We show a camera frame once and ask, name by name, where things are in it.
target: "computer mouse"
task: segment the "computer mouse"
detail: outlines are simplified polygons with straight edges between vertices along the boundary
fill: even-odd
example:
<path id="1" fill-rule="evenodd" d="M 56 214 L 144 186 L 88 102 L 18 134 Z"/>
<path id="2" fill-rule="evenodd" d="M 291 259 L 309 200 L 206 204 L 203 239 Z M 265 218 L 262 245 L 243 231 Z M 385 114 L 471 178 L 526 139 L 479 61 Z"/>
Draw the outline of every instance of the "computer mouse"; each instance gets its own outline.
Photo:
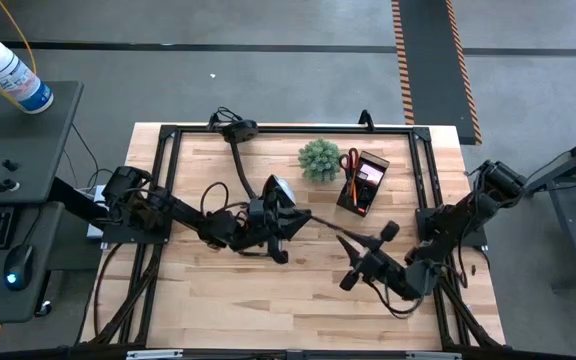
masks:
<path id="1" fill-rule="evenodd" d="M 10 290 L 23 290 L 32 280 L 33 248 L 17 245 L 10 249 L 4 263 L 4 283 Z"/>

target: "green succulent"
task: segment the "green succulent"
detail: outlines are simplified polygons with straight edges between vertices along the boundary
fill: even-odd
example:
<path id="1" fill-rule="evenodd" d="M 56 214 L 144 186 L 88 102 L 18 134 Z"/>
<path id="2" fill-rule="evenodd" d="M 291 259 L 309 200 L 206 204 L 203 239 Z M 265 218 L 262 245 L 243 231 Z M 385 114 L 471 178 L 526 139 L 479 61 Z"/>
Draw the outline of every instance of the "green succulent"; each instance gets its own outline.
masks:
<path id="1" fill-rule="evenodd" d="M 299 149 L 299 166 L 303 177 L 315 182 L 333 181 L 339 172 L 339 148 L 322 138 Z"/>

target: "white bottle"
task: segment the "white bottle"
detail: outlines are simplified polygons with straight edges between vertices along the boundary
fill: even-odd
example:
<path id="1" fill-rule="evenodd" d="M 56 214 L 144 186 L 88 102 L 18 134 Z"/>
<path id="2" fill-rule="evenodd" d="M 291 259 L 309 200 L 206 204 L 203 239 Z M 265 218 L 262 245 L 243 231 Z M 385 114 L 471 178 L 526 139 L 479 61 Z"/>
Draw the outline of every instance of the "white bottle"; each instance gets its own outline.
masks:
<path id="1" fill-rule="evenodd" d="M 54 99 L 50 88 L 2 43 L 0 93 L 28 114 L 38 114 L 46 110 Z"/>

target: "concrete floor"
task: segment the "concrete floor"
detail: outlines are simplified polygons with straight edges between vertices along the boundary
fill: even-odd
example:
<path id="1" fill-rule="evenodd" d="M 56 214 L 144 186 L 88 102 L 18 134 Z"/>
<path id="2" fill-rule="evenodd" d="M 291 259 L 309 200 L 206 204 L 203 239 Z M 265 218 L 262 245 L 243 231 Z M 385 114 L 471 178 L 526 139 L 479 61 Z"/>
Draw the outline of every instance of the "concrete floor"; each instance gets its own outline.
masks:
<path id="1" fill-rule="evenodd" d="M 576 48 L 576 0 L 453 4 L 464 47 Z M 387 0 L 27 0 L 10 2 L 10 10 L 33 40 L 394 45 Z M 120 16 L 108 24 L 110 14 Z M 0 39 L 16 39 L 1 11 Z M 379 123 L 403 123 L 395 55 L 43 50 L 36 57 L 43 79 L 85 83 L 76 123 L 108 168 L 123 162 L 134 122 L 206 121 L 220 105 L 259 121 L 351 123 L 367 108 Z M 469 57 L 467 65 L 484 141 L 462 148 L 468 168 L 491 158 L 528 174 L 576 144 L 576 58 Z M 91 161 L 76 138 L 67 149 L 82 183 Z M 59 174 L 72 181 L 65 162 Z M 486 232 L 508 344 L 576 355 L 576 291 L 549 288 L 576 274 L 576 260 L 547 196 L 500 212 Z M 65 305 L 5 326 L 0 351 L 72 344 L 90 283 L 90 274 L 57 279 L 54 299 Z"/>

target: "wooden table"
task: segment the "wooden table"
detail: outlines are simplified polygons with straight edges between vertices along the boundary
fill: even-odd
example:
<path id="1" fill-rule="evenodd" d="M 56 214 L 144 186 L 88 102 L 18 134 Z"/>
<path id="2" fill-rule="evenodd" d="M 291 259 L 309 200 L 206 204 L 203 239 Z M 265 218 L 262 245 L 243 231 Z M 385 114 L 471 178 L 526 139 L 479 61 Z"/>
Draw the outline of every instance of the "wooden table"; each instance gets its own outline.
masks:
<path id="1" fill-rule="evenodd" d="M 127 165 L 149 170 L 155 154 L 157 123 L 135 125 Z M 469 192 L 464 163 L 454 127 L 430 127 L 441 190 L 446 203 Z M 369 151 L 390 161 L 390 167 L 368 216 L 364 219 L 335 205 L 343 176 L 332 184 L 317 185 L 302 179 L 299 148 L 314 134 L 260 134 L 240 144 L 246 175 L 257 192 L 270 174 L 286 179 L 298 206 L 329 221 L 365 234 L 377 234 L 388 220 L 401 226 L 397 237 L 382 249 L 403 263 L 404 254 L 417 242 L 414 211 L 418 207 L 408 141 L 401 135 L 325 135 L 339 145 Z M 424 174 L 425 153 L 419 146 Z M 246 199 L 229 145 L 217 134 L 184 134 L 174 194 L 199 208 L 205 188 L 223 181 L 230 202 Z M 429 206 L 433 206 L 428 192 Z M 223 205 L 223 190 L 214 189 L 207 209 Z M 304 226 L 285 244 L 286 265 L 270 259 L 241 257 L 228 249 L 210 250 L 185 226 L 175 224 L 165 247 L 153 306 L 149 347 L 250 349 L 440 349 L 432 296 L 407 320 L 393 318 L 368 286 L 358 284 L 346 292 L 338 284 L 348 270 L 348 259 L 334 232 L 315 222 Z M 111 261 L 100 292 L 103 326 L 126 296 L 135 246 L 124 246 Z M 464 249 L 470 287 L 464 301 L 489 331 L 503 343 L 503 333 L 486 263 L 480 254 Z M 391 295 L 397 308 L 410 306 Z M 451 333 L 456 339 L 454 313 L 447 306 Z M 138 327 L 135 316 L 133 333 Z M 82 341 L 92 338 L 89 306 Z"/>

